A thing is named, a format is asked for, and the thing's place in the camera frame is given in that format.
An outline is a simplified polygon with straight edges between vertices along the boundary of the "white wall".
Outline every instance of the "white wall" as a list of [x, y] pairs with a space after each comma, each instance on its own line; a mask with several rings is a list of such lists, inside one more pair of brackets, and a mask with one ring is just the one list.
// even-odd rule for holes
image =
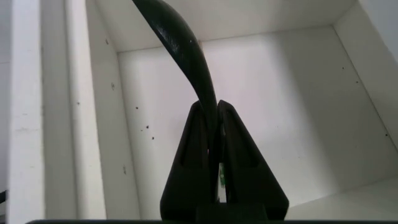
[[137, 187], [118, 55], [105, 30], [96, 2], [88, 0], [86, 6], [106, 217], [137, 220], [140, 218]]
[[[10, 97], [11, 0], [0, 1], [0, 192], [7, 189]], [[6, 204], [0, 204], [0, 215]]]
[[391, 24], [383, 20], [398, 18], [391, 16], [388, 5], [384, 5], [389, 3], [393, 9], [393, 5], [398, 6], [398, 1], [394, 2], [364, 2], [374, 6], [372, 13], [377, 12], [381, 19], [372, 17], [363, 4], [357, 2], [334, 27], [390, 137], [398, 146], [398, 61], [392, 54], [398, 54], [398, 21]]
[[[332, 27], [202, 44], [217, 99], [234, 105], [291, 206], [398, 174], [396, 149]], [[197, 97], [164, 48], [120, 53], [119, 64], [141, 218], [160, 218]]]
[[398, 1], [360, 0], [373, 26], [398, 62]]

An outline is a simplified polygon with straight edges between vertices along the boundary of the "white cabinet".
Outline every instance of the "white cabinet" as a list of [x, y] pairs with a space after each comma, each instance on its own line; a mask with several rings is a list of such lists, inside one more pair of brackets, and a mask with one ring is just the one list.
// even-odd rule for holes
[[[398, 64], [366, 1], [166, 2], [288, 219], [398, 220]], [[197, 97], [135, 5], [14, 0], [13, 13], [9, 221], [160, 219]]]

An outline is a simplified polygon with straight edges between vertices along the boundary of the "white shelf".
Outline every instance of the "white shelf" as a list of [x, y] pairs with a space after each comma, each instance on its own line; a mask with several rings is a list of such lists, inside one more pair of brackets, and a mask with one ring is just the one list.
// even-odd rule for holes
[[[396, 218], [398, 67], [363, 1], [166, 1], [202, 41], [216, 97], [289, 218]], [[39, 3], [14, 0], [8, 222], [160, 219], [193, 88], [130, 0]], [[362, 198], [377, 213], [349, 216]]]

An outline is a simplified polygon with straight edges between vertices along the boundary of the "white ceiling panel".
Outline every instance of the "white ceiling panel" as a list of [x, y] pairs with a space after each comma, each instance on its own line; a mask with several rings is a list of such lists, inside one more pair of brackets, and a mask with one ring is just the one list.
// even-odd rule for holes
[[[199, 40], [335, 22], [353, 0], [165, 0]], [[118, 52], [161, 46], [131, 0], [97, 0]]]

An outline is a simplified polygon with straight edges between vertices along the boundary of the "white wooden panel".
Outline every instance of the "white wooden panel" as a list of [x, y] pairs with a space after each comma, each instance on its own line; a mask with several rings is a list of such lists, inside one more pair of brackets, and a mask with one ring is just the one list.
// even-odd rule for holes
[[11, 0], [0, 1], [0, 63], [10, 61]]
[[[291, 206], [398, 174], [393, 143], [332, 27], [204, 42], [203, 51], [217, 98], [234, 105]], [[119, 64], [141, 218], [160, 218], [197, 98], [164, 48], [120, 53]]]
[[94, 1], [87, 1], [91, 69], [108, 219], [139, 219], [118, 56]]
[[106, 218], [86, 1], [67, 0], [78, 218]]
[[[353, 3], [348, 0], [165, 0], [200, 40], [335, 22]], [[118, 52], [161, 46], [131, 0], [98, 0]]]
[[[7, 190], [8, 149], [10, 127], [10, 64], [0, 63], [0, 192]], [[0, 215], [6, 213], [6, 203], [0, 204]]]
[[335, 24], [335, 29], [392, 140], [398, 145], [398, 62], [359, 3]]
[[77, 218], [64, 0], [42, 1], [46, 218]]
[[398, 220], [398, 178], [289, 209], [290, 220]]
[[12, 2], [8, 223], [45, 216], [40, 1]]

